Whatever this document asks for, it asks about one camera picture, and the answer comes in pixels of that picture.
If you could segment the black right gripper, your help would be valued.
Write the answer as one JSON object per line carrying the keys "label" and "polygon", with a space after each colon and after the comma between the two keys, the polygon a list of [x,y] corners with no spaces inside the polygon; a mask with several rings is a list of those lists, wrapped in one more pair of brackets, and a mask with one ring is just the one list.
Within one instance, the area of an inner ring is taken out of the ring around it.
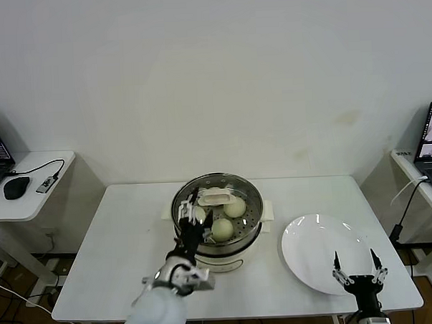
{"label": "black right gripper", "polygon": [[388,269],[383,267],[374,250],[370,249],[370,253],[375,266],[375,274],[353,276],[348,276],[342,271],[337,252],[334,254],[332,275],[346,292],[355,297],[358,310],[362,313],[382,311],[378,294],[383,290],[383,282],[388,274]]}

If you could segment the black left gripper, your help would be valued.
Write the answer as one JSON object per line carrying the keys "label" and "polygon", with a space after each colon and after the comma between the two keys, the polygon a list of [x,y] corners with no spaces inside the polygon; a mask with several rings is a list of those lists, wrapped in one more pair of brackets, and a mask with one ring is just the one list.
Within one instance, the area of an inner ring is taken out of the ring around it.
{"label": "black left gripper", "polygon": [[181,229],[178,245],[179,255],[195,257],[199,245],[215,243],[212,232],[213,211],[210,210],[202,224],[196,216],[195,202],[198,192],[193,191],[186,200],[178,206],[178,223]]}

